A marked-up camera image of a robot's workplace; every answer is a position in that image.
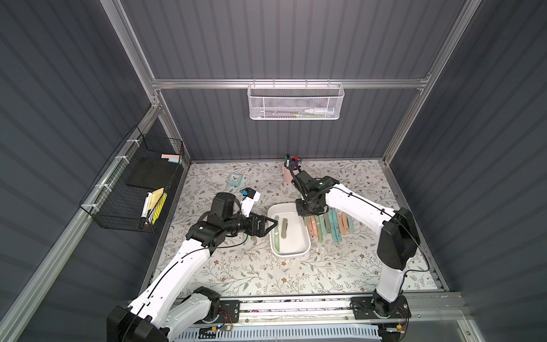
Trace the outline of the green sheathed fruit knife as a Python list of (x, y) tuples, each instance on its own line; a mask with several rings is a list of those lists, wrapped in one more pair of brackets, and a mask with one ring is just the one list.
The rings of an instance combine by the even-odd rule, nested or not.
[(274, 228), (274, 251), (276, 253), (279, 253), (280, 252), (280, 223), (279, 223), (279, 216), (276, 215), (274, 217), (274, 219), (277, 221), (277, 225), (276, 227)]

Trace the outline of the pink folding fruit knife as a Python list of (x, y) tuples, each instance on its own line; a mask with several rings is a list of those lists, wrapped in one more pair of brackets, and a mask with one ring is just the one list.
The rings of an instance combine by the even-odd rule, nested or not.
[(310, 216), (310, 232), (315, 238), (319, 237), (319, 234), (318, 234), (318, 231), (317, 231), (316, 220), (315, 220), (314, 216)]

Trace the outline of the white oval storage box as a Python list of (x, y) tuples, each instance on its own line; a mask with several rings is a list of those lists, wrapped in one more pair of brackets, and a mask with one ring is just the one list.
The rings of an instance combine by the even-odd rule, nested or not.
[[(273, 236), (274, 230), (269, 233), (270, 246), (272, 253), (280, 259), (297, 258), (306, 255), (311, 248), (309, 232), (303, 218), (296, 212), (296, 203), (288, 202), (271, 206), (268, 209), (267, 216), (274, 219), (279, 216), (280, 223), (280, 252), (274, 251)], [(286, 239), (281, 238), (281, 226), (283, 218), (287, 218), (289, 225)]]

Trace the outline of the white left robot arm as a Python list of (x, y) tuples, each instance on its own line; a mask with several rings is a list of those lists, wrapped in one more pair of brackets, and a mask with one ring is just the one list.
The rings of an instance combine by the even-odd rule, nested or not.
[(106, 320), (107, 341), (172, 341), (198, 321), (213, 323), (220, 310), (220, 296), (200, 287), (181, 304), (175, 300), (190, 278), (221, 248), (228, 237), (245, 233), (265, 237), (276, 220), (252, 212), (260, 193), (242, 190), (243, 200), (219, 192), (211, 208), (189, 228), (176, 255), (143, 293), (127, 307), (117, 306)]

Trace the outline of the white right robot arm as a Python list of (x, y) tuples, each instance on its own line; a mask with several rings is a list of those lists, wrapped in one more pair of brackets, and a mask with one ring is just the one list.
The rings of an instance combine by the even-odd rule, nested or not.
[(377, 257), (382, 268), (373, 292), (374, 312), (380, 318), (391, 317), (403, 305), (409, 261), (420, 249), (413, 214), (404, 207), (395, 210), (372, 202), (330, 176), (313, 178), (294, 158), (286, 168), (301, 194), (296, 201), (299, 216), (318, 217), (334, 209), (357, 219), (377, 235)]

